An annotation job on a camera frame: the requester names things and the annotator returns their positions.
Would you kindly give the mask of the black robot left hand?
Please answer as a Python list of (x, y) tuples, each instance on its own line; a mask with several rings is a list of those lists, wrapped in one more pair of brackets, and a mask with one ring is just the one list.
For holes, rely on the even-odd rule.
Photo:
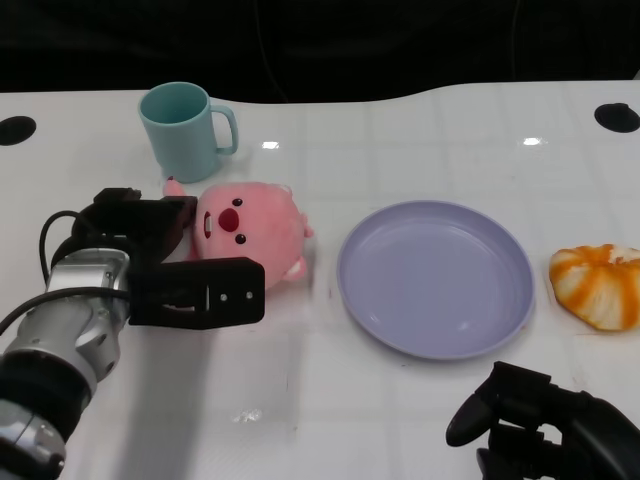
[(83, 209), (54, 259), (74, 249), (126, 252), (133, 325), (208, 330), (253, 324), (265, 312), (265, 272), (246, 257), (170, 261), (196, 224), (194, 196), (149, 200), (105, 188)]

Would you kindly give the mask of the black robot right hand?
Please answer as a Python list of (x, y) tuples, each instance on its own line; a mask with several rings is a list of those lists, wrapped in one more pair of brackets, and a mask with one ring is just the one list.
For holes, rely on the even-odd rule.
[(496, 362), (449, 423), (451, 447), (484, 433), (484, 479), (637, 479), (639, 429), (611, 403), (551, 377)]

